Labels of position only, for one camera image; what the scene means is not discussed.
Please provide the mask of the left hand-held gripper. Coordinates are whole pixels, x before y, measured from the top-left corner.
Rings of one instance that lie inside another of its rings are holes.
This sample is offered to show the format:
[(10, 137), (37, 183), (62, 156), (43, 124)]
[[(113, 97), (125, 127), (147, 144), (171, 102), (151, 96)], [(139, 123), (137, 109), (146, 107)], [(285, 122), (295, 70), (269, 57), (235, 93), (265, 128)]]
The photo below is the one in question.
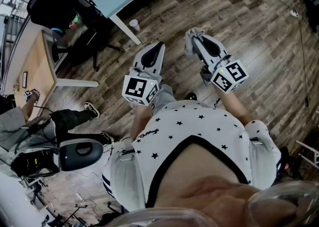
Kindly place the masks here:
[(122, 96), (130, 103), (148, 106), (160, 90), (165, 44), (156, 42), (143, 48), (134, 59), (134, 67), (124, 78)]

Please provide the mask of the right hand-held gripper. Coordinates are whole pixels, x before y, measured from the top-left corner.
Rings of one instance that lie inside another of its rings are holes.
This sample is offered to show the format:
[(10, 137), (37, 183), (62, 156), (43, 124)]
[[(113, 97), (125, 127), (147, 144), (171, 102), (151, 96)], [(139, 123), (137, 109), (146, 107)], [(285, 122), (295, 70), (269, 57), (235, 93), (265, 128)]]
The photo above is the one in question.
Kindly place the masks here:
[(230, 93), (249, 78), (242, 62), (227, 54), (220, 41), (209, 35), (193, 37), (191, 41), (195, 53), (205, 64), (200, 75), (206, 85), (210, 82), (222, 92)]

